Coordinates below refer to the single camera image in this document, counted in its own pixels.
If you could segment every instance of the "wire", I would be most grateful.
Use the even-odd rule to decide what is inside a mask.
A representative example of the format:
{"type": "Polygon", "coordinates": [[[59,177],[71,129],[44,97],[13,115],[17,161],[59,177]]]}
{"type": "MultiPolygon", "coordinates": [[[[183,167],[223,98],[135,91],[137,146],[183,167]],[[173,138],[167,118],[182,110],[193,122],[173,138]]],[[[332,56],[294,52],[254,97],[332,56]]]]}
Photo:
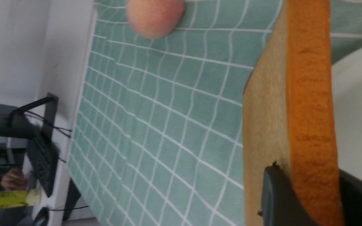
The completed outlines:
{"type": "Polygon", "coordinates": [[[58,159],[61,160],[63,163],[66,163],[66,161],[64,159],[62,159],[60,157],[58,159]]]}
{"type": "Polygon", "coordinates": [[[68,138],[71,138],[71,135],[65,133],[63,130],[66,130],[66,131],[69,131],[69,132],[72,132],[72,130],[69,130],[69,129],[65,129],[65,128],[61,128],[61,127],[56,127],[54,126],[52,123],[50,123],[49,121],[47,121],[45,118],[43,117],[39,117],[39,116],[32,116],[32,115],[28,115],[28,114],[25,114],[25,116],[28,116],[28,117],[32,117],[34,119],[38,119],[38,120],[42,120],[43,122],[45,122],[47,125],[53,127],[54,129],[56,129],[57,131],[59,131],[60,133],[62,133],[64,136],[68,137],[68,138]]]}
{"type": "Polygon", "coordinates": [[[63,127],[56,127],[56,126],[54,126],[53,123],[51,123],[50,121],[46,120],[43,116],[41,116],[41,115],[39,115],[39,114],[36,114],[36,113],[34,113],[34,112],[32,112],[32,111],[29,111],[29,110],[27,110],[26,112],[29,113],[29,114],[32,114],[32,115],[34,115],[34,116],[37,116],[37,117],[39,117],[40,119],[43,119],[43,121],[45,121],[46,124],[49,125],[49,126],[52,126],[52,127],[56,128],[56,129],[60,129],[60,130],[65,130],[65,131],[68,131],[68,132],[72,132],[72,130],[70,130],[70,129],[66,129],[66,128],[63,128],[63,127]]]}
{"type": "Polygon", "coordinates": [[[54,212],[58,212],[58,211],[66,211],[66,210],[75,210],[75,209],[83,209],[89,206],[82,206],[82,207],[78,207],[78,208],[71,208],[71,209],[49,209],[49,211],[54,211],[54,212]]]}

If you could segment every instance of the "cutting mat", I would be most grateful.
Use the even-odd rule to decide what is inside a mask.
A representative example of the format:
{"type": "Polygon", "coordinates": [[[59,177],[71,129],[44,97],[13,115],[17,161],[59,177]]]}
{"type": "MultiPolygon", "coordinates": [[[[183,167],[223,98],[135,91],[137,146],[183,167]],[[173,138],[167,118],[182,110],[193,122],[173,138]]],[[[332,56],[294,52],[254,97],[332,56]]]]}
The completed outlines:
{"type": "MultiPolygon", "coordinates": [[[[102,225],[244,225],[241,100],[280,0],[186,2],[168,37],[98,0],[69,173],[102,225]]],[[[333,60],[362,47],[362,4],[332,0],[333,60]]]]}

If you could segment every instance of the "white surface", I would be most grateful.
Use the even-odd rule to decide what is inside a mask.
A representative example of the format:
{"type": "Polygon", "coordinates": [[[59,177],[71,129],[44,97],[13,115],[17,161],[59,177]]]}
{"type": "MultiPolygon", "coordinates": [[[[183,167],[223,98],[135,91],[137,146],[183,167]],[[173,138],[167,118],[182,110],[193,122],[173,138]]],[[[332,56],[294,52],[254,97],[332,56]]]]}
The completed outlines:
{"type": "Polygon", "coordinates": [[[339,167],[362,180],[362,49],[332,67],[339,167]]]}
{"type": "Polygon", "coordinates": [[[0,103],[33,100],[51,0],[0,0],[0,103]]]}
{"type": "MultiPolygon", "coordinates": [[[[93,0],[53,0],[51,4],[46,34],[45,68],[38,94],[34,99],[45,96],[46,92],[59,97],[55,122],[59,127],[74,127],[81,83],[85,76],[88,50],[94,32],[93,10],[93,0]]],[[[33,111],[43,114],[44,108],[39,107],[33,111]]],[[[61,150],[60,158],[66,160],[70,139],[54,131],[52,140],[61,150]]],[[[23,171],[29,169],[30,164],[26,160],[23,171]]],[[[65,163],[59,161],[53,194],[47,198],[43,193],[40,206],[33,209],[33,217],[43,206],[65,206],[69,180],[65,163]]],[[[63,212],[50,212],[48,226],[61,225],[62,216],[63,212]]]]}
{"type": "Polygon", "coordinates": [[[44,72],[37,97],[59,96],[58,113],[69,119],[76,112],[88,42],[93,0],[53,0],[47,26],[44,72]]]}
{"type": "MultiPolygon", "coordinates": [[[[75,208],[79,208],[82,206],[87,206],[88,204],[85,202],[83,197],[80,197],[78,202],[76,202],[75,208]]],[[[84,218],[94,218],[95,215],[93,214],[90,208],[83,208],[83,209],[74,209],[72,210],[71,216],[69,216],[68,220],[79,220],[84,218]]]]}
{"type": "Polygon", "coordinates": [[[96,218],[82,220],[68,220],[62,223],[62,226],[100,226],[96,218]]]}

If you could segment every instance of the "yellow bottle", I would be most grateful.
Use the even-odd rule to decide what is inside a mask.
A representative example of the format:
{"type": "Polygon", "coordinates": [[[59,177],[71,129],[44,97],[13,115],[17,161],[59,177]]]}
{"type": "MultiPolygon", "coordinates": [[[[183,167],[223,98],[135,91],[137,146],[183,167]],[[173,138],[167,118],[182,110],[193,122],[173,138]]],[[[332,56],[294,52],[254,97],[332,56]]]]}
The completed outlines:
{"type": "Polygon", "coordinates": [[[0,209],[36,206],[41,201],[41,190],[0,191],[0,209]]]}

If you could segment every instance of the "black object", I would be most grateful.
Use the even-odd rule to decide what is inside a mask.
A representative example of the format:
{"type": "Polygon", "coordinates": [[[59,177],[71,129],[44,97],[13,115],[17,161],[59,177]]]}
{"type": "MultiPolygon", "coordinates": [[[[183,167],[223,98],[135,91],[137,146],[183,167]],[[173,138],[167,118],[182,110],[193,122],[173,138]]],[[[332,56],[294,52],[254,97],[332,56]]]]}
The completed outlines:
{"type": "Polygon", "coordinates": [[[0,104],[0,136],[28,140],[27,156],[35,176],[40,180],[48,197],[53,193],[58,163],[59,151],[51,142],[57,108],[58,97],[51,93],[45,98],[19,108],[0,104]],[[46,104],[44,122],[39,129],[27,120],[24,113],[43,104],[46,104]]]}
{"type": "Polygon", "coordinates": [[[362,180],[340,170],[340,193],[346,226],[362,225],[362,180]]]}
{"type": "MultiPolygon", "coordinates": [[[[340,170],[340,193],[346,226],[362,225],[362,180],[340,170]]],[[[264,226],[317,226],[300,204],[290,180],[276,164],[265,168],[262,190],[264,226]]]]}
{"type": "Polygon", "coordinates": [[[264,226],[318,226],[300,204],[290,180],[276,164],[265,168],[262,202],[264,226]]]}
{"type": "Polygon", "coordinates": [[[27,140],[27,157],[34,175],[40,181],[47,197],[50,197],[54,189],[59,150],[39,128],[34,127],[34,130],[38,136],[33,140],[27,140]]]}
{"type": "Polygon", "coordinates": [[[46,226],[49,220],[49,210],[43,207],[33,221],[33,226],[46,226]]]}
{"type": "Polygon", "coordinates": [[[71,179],[69,182],[68,194],[66,196],[66,202],[65,202],[65,211],[63,212],[62,221],[68,220],[68,218],[71,216],[72,210],[75,208],[75,205],[80,197],[81,194],[78,188],[76,187],[75,183],[71,179]]]}
{"type": "Polygon", "coordinates": [[[13,117],[16,115],[16,114],[23,114],[24,112],[28,111],[28,110],[31,110],[33,108],[36,108],[36,107],[39,107],[39,106],[42,106],[44,104],[47,104],[49,102],[52,102],[54,101],[54,97],[51,96],[51,95],[47,95],[46,97],[42,98],[42,99],[39,99],[39,100],[36,100],[32,103],[29,103],[27,105],[24,105],[22,107],[18,107],[14,110],[12,110],[9,115],[8,115],[8,118],[6,119],[7,122],[6,122],[6,125],[8,127],[12,127],[12,122],[13,122],[13,117]]]}

